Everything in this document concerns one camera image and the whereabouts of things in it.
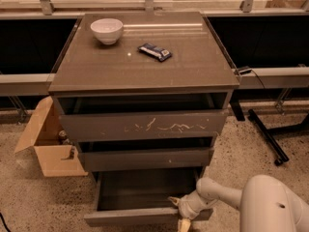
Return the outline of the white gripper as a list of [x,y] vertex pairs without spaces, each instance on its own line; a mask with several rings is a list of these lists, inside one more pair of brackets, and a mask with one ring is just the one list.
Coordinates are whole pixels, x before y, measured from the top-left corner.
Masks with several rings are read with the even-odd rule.
[[202,197],[196,190],[181,199],[173,196],[169,196],[168,199],[179,208],[182,217],[178,222],[178,232],[188,232],[190,220],[194,220],[202,211],[210,209],[217,202],[216,199],[210,200]]

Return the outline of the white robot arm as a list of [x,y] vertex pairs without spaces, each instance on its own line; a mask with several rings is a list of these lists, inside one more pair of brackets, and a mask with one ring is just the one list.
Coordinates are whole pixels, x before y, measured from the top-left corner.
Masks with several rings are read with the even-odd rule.
[[188,232],[191,221],[217,201],[239,211],[239,232],[309,232],[309,205],[268,175],[250,178],[243,189],[224,187],[204,177],[190,194],[169,200],[179,210],[178,232]]

